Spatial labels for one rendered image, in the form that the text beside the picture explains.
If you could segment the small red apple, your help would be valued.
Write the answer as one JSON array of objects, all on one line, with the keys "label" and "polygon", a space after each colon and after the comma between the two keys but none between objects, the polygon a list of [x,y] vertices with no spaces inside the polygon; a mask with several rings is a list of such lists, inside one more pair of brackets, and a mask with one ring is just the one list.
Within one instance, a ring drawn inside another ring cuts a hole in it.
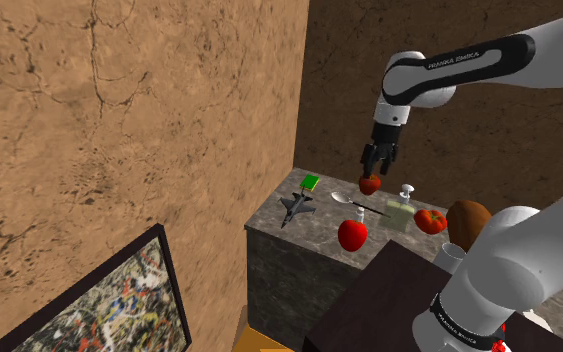
[{"label": "small red apple", "polygon": [[381,180],[375,174],[371,174],[368,177],[360,177],[358,185],[360,192],[369,196],[380,189]]}]

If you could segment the pale green soap dispenser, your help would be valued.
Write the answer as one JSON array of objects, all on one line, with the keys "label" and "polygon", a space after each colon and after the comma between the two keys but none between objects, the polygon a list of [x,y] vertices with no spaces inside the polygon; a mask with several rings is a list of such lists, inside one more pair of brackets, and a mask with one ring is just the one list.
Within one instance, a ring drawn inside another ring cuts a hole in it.
[{"label": "pale green soap dispenser", "polygon": [[407,231],[408,224],[416,212],[415,207],[410,203],[410,195],[413,191],[412,185],[403,184],[399,195],[387,201],[384,215],[378,223],[380,227],[401,233]]}]

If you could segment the grey toy jet plane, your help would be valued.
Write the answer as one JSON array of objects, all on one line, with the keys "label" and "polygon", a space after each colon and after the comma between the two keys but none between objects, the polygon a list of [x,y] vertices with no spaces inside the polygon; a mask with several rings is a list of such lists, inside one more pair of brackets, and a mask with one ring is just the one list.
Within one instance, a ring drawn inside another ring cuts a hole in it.
[{"label": "grey toy jet plane", "polygon": [[287,199],[281,197],[279,201],[286,208],[286,215],[283,219],[281,227],[284,228],[292,219],[299,213],[314,213],[315,207],[306,205],[306,202],[311,201],[312,198],[307,196],[303,191],[300,193],[292,193],[294,199]]}]

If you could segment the white cup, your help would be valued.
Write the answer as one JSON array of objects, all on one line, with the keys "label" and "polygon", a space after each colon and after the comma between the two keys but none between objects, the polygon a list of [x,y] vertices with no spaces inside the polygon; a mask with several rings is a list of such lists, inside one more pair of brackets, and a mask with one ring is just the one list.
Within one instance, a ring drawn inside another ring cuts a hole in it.
[{"label": "white cup", "polygon": [[466,252],[460,246],[447,242],[441,245],[432,263],[449,274],[453,274],[465,256]]}]

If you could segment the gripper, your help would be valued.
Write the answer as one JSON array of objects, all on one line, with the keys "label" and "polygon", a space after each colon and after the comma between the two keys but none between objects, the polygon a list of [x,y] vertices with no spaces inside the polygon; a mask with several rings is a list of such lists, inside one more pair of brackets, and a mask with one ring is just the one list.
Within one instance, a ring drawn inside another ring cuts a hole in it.
[{"label": "gripper", "polygon": [[371,133],[372,144],[366,144],[360,163],[363,165],[362,178],[367,179],[373,173],[378,161],[378,146],[384,145],[381,154],[380,174],[386,175],[390,166],[396,161],[398,140],[402,131],[401,125],[388,125],[375,122]]}]

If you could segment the black-framed abstract wall picture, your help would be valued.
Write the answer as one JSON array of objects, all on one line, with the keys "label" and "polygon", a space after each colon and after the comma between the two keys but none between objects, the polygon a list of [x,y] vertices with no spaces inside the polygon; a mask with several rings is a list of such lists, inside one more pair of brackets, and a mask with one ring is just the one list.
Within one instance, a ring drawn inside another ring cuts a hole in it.
[{"label": "black-framed abstract wall picture", "polygon": [[0,338],[0,352],[186,352],[191,343],[157,223]]}]

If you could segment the large red apple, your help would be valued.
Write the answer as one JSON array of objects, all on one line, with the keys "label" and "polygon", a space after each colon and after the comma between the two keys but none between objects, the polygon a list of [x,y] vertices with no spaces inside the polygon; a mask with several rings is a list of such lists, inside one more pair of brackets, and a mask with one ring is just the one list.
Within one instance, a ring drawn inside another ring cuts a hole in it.
[{"label": "large red apple", "polygon": [[345,220],[338,228],[338,242],[348,252],[359,250],[367,239],[365,225],[356,220]]}]

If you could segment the brown egg-shaped object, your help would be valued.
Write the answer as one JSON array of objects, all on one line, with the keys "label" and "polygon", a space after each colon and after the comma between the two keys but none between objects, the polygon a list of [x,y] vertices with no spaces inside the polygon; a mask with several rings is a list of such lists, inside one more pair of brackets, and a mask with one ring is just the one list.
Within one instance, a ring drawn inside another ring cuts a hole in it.
[{"label": "brown egg-shaped object", "polygon": [[446,214],[449,241],[468,252],[491,217],[491,213],[480,203],[455,201]]}]

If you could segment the red tomato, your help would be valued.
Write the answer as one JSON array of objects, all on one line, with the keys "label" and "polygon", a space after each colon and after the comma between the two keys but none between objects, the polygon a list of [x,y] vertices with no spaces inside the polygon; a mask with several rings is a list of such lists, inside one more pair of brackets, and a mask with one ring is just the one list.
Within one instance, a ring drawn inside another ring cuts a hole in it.
[{"label": "red tomato", "polygon": [[447,228],[446,217],[437,210],[418,210],[413,219],[416,226],[429,235],[438,234]]}]

